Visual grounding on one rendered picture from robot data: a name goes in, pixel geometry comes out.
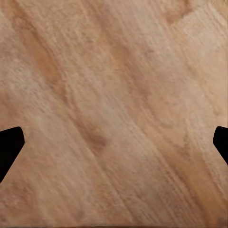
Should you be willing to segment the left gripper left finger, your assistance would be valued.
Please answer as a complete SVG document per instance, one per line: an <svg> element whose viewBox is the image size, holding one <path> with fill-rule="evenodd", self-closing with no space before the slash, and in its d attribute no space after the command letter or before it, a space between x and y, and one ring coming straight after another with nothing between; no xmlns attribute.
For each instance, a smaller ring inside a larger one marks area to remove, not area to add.
<svg viewBox="0 0 228 228"><path fill-rule="evenodd" d="M25 144L20 126L0 132L0 183Z"/></svg>

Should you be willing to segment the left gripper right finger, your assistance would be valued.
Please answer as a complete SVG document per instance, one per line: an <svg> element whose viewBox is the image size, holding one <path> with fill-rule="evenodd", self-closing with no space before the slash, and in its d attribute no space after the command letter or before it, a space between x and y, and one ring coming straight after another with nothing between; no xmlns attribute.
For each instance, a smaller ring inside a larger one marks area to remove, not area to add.
<svg viewBox="0 0 228 228"><path fill-rule="evenodd" d="M213 144L228 165L228 128L217 126Z"/></svg>

